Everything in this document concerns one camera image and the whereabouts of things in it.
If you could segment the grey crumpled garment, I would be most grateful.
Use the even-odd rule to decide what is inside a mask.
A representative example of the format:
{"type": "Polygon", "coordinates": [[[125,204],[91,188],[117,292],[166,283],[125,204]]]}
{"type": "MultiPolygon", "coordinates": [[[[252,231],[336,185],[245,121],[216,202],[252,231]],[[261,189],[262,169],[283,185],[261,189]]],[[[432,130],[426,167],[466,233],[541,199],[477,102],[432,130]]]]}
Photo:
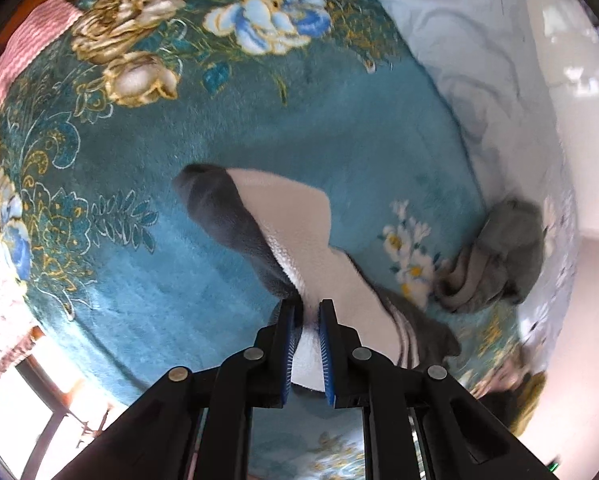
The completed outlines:
{"type": "Polygon", "coordinates": [[[436,274],[434,295],[454,314],[482,311],[500,299],[520,304],[539,278],[543,244],[539,206],[504,200],[490,210],[474,242],[436,274]]]}

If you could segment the teal floral blanket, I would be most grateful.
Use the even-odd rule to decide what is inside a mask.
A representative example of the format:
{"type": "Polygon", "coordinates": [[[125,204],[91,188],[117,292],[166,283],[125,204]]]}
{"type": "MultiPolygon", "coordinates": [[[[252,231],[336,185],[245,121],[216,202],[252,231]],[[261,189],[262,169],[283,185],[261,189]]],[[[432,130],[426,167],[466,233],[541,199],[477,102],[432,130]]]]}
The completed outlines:
{"type": "MultiPolygon", "coordinates": [[[[454,314],[434,295],[503,200],[485,203],[459,122],[379,0],[73,5],[0,106],[0,300],[124,411],[173,367],[250,347],[284,300],[294,352],[303,326],[301,300],[188,216],[173,187],[188,165],[324,192],[331,246],[457,337],[433,365],[478,402],[510,390],[485,362],[485,317],[513,333],[517,304],[454,314]]],[[[283,408],[252,411],[244,479],[369,479],[361,408],[291,379],[283,408]]]]}

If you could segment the black and white fleece jacket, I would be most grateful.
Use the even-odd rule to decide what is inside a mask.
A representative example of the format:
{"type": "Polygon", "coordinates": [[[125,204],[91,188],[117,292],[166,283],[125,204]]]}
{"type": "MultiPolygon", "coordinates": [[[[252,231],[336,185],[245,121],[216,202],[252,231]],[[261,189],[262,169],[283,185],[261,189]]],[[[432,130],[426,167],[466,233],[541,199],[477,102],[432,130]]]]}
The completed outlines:
{"type": "Polygon", "coordinates": [[[276,174],[212,165],[185,166],[173,187],[188,216],[241,255],[268,292],[301,300],[293,384],[325,389],[319,338],[324,299],[333,301],[339,323],[357,330],[365,347],[407,370],[459,356],[450,327],[371,282],[347,252],[331,246],[331,206],[324,192],[276,174]]]}

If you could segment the yellow knitted item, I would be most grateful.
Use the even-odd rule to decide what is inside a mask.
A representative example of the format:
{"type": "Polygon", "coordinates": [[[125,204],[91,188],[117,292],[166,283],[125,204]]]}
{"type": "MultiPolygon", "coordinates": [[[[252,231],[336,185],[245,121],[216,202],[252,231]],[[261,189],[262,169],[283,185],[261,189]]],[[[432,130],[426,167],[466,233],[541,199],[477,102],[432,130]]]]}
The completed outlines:
{"type": "Polygon", "coordinates": [[[507,427],[511,434],[520,437],[538,408],[546,383],[545,372],[527,374],[518,387],[488,392],[479,398],[479,402],[507,427]]]}

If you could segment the light blue quilt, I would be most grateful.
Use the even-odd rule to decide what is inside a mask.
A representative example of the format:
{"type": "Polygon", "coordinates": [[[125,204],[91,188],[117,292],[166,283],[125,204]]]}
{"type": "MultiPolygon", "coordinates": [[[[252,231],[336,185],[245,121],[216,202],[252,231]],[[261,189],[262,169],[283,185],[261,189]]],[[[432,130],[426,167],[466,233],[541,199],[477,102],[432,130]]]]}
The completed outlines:
{"type": "Polygon", "coordinates": [[[577,214],[526,0],[379,1],[459,122],[485,203],[539,208],[545,260],[519,320],[535,366],[546,367],[571,300],[577,214]]]}

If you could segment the pink striped cloth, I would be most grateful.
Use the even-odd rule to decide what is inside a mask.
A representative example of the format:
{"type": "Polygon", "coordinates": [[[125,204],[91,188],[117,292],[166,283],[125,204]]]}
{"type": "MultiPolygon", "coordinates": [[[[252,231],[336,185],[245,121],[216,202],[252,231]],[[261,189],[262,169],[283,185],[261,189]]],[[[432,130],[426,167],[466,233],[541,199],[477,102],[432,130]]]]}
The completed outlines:
{"type": "Polygon", "coordinates": [[[81,17],[82,12],[67,0],[46,0],[28,14],[0,54],[0,106],[24,69],[81,17]]]}

